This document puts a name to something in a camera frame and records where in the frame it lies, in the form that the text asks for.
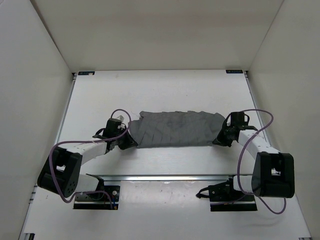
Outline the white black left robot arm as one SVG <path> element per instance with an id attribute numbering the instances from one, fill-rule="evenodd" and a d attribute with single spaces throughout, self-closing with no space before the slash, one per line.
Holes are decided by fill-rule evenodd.
<path id="1" fill-rule="evenodd" d="M 99 199 L 105 194 L 102 179 L 92 174 L 81 175 L 81 166 L 96 157 L 103 156 L 115 147 L 120 150 L 137 147 L 128 127 L 119 118 L 109 118 L 104 128 L 99 129 L 93 140 L 63 141 L 57 143 L 38 176 L 38 187 L 60 195 L 65 203 L 76 194 L 89 194 Z M 61 145 L 75 143 L 70 148 Z"/>

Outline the blue label sticker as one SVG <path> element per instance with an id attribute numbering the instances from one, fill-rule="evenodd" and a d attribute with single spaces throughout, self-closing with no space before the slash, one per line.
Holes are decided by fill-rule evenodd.
<path id="1" fill-rule="evenodd" d="M 243 74 L 241 69 L 226 69 L 227 74 Z"/>
<path id="2" fill-rule="evenodd" d="M 95 71 L 79 71 L 77 73 L 78 76 L 93 76 Z"/>

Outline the grey pleated skirt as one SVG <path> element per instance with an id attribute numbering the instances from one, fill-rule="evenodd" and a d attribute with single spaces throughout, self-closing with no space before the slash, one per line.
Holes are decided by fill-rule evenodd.
<path id="1" fill-rule="evenodd" d="M 204 111 L 142 111 L 129 132 L 138 148 L 211 146 L 224 120 L 219 113 Z"/>

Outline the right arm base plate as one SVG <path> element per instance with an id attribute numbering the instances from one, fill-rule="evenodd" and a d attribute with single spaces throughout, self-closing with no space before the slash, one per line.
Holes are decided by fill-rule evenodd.
<path id="1" fill-rule="evenodd" d="M 208 185 L 195 195 L 198 199 L 209 199 L 211 212 L 255 212 L 258 210 L 255 197 L 233 188 L 228 179 L 215 185 Z"/>

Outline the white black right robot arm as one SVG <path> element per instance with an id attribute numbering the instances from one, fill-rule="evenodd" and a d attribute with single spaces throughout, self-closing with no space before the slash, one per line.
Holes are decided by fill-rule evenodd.
<path id="1" fill-rule="evenodd" d="M 242 193 L 256 197 L 292 198 L 295 194 L 293 156 L 272 147 L 260 135 L 264 129 L 249 125 L 249 120 L 246 110 L 231 112 L 212 142 L 217 146 L 231 147 L 236 141 L 242 146 L 236 175 L 231 178 L 232 183 L 224 187 L 224 195 L 229 200 L 236 200 Z M 249 175 L 240 174 L 245 152 L 255 160 L 253 172 Z"/>

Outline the blue label sticker right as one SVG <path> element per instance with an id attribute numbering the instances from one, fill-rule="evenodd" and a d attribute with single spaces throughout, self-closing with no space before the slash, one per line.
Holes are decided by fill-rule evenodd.
<path id="1" fill-rule="evenodd" d="M 227 74 L 243 74 L 241 69 L 226 69 Z"/>

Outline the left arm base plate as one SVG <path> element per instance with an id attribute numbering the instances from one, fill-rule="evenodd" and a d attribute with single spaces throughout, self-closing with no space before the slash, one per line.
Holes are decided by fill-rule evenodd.
<path id="1" fill-rule="evenodd" d="M 75 197 L 73 202 L 74 210 L 108 210 L 117 211 L 119 209 L 121 184 L 119 181 L 106 181 L 103 193 L 83 194 Z"/>

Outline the blue label sticker left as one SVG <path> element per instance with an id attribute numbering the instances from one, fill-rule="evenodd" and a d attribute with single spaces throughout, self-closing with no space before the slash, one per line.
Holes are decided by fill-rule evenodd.
<path id="1" fill-rule="evenodd" d="M 78 76 L 93 76 L 95 71 L 79 71 L 77 73 Z"/>

